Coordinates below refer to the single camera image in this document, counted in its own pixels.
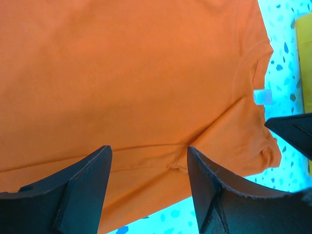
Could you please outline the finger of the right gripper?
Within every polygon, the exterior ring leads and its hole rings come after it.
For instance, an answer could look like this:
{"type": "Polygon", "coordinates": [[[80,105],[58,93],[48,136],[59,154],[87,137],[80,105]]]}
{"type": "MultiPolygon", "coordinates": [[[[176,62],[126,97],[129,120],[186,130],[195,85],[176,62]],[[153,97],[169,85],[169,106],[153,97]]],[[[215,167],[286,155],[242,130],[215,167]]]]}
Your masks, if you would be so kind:
{"type": "Polygon", "coordinates": [[[273,117],[265,126],[309,160],[312,159],[312,114],[273,117]]]}

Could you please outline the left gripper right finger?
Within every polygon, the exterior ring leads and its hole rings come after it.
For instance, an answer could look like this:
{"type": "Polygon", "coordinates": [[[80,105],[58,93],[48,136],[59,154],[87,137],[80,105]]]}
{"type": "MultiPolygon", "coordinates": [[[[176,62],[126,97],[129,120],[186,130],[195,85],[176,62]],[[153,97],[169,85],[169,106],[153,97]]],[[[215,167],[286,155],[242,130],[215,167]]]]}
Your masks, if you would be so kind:
{"type": "Polygon", "coordinates": [[[201,234],[310,234],[312,190],[295,193],[251,182],[187,149],[195,216],[201,234]]]}

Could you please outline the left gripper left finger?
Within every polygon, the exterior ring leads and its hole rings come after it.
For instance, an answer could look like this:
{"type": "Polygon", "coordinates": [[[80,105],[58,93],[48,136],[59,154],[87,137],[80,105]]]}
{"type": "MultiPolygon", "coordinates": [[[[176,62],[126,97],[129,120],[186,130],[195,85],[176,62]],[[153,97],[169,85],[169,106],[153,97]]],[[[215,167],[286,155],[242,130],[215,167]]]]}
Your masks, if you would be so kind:
{"type": "Polygon", "coordinates": [[[102,146],[44,179],[0,194],[2,234],[96,234],[112,165],[102,146]]]}

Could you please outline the orange t shirt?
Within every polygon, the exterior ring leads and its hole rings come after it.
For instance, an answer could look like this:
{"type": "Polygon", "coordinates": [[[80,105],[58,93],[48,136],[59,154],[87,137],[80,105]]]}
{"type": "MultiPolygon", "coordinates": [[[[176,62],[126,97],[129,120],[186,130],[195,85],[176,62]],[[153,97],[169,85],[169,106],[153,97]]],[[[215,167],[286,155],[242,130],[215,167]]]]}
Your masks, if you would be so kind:
{"type": "Polygon", "coordinates": [[[278,167],[254,102],[272,53],[256,0],[3,0],[0,189],[110,145],[105,234],[191,195],[190,145],[240,176],[278,167]]]}

